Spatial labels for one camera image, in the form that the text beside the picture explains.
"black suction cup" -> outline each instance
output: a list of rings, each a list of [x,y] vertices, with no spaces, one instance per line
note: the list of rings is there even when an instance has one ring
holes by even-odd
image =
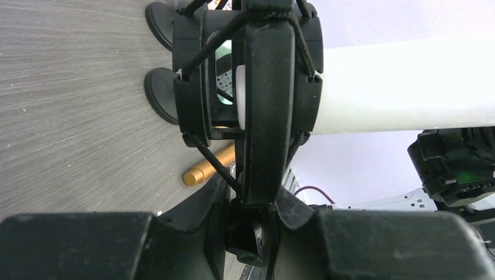
[[[153,2],[146,7],[146,21],[156,39],[172,51],[173,18],[175,10],[162,2]]]
[[[155,112],[165,121],[178,125],[177,108],[173,93],[173,80],[177,77],[172,70],[157,68],[148,72],[144,78],[144,92]]]

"black cable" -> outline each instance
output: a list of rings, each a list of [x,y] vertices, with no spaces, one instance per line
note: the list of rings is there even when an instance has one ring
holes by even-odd
[[[227,92],[219,89],[218,87],[217,87],[217,94],[220,95],[221,97],[227,99],[228,101],[233,102],[233,97],[230,96]]]
[[[289,147],[289,152],[287,154],[287,166],[289,166],[289,164],[291,163],[292,159],[295,156],[295,153],[297,152],[299,147],[302,145],[302,142],[304,141],[304,136],[306,136],[308,133],[309,133],[308,131],[301,131],[294,138],[294,141],[292,145]]]
[[[306,187],[302,187],[300,188],[299,190],[296,190],[294,195],[297,195],[299,194],[301,191],[303,190],[315,190],[319,193],[321,193],[328,201],[330,201],[331,204],[335,204],[335,202],[333,201],[333,199],[331,199],[324,191],[322,191],[320,188],[317,188],[317,187],[313,187],[312,185],[308,185]]]
[[[225,4],[227,4],[229,0],[220,0],[220,3],[218,3],[217,7],[215,10],[222,10],[225,7]]]
[[[240,192],[240,185],[237,181],[232,177],[228,169],[217,159],[217,157],[206,147],[205,144],[201,142],[201,140],[193,133],[186,132],[187,137],[191,138],[191,140],[196,145],[196,148],[200,151],[200,153],[207,159],[211,165],[215,168],[215,170],[222,176],[222,178],[229,184],[234,191],[237,193]]]
[[[182,67],[181,78],[184,81],[189,80],[190,74],[201,63],[203,63],[203,61],[206,60],[210,54],[218,49],[218,47],[220,47],[229,36],[233,35],[243,25],[248,22],[261,22],[268,19],[287,20],[287,22],[292,26],[296,38],[296,47],[299,56],[305,65],[306,74],[310,78],[313,78],[315,76],[315,67],[308,50],[308,46],[306,45],[306,41],[304,40],[301,27],[299,26],[299,22],[294,14],[292,12],[250,12],[248,10],[241,12],[234,19],[232,19],[231,22],[225,26],[225,28],[221,29],[217,35],[210,39],[209,42],[201,48],[201,50],[184,65],[184,67]]]
[[[313,13],[308,7],[308,3],[306,0],[296,0],[297,5],[299,6],[299,10],[304,18],[312,18]]]
[[[185,8],[177,10],[177,13],[182,16],[192,16],[199,7],[209,1],[211,0],[192,0]]]

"white wall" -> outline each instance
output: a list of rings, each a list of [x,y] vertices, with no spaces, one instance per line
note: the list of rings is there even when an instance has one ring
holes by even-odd
[[[495,32],[492,0],[309,0],[324,47]],[[313,136],[291,167],[301,186],[317,186],[338,204],[392,197],[421,186],[407,154],[417,131]],[[307,203],[327,201],[305,191]]]

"white cylinder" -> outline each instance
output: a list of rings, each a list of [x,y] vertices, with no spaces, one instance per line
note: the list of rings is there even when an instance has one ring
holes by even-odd
[[[325,50],[314,134],[495,125],[495,34]]]

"white roll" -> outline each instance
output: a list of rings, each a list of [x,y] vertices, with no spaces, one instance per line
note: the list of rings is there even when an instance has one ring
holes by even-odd
[[[495,34],[325,50],[314,134],[495,125]]]

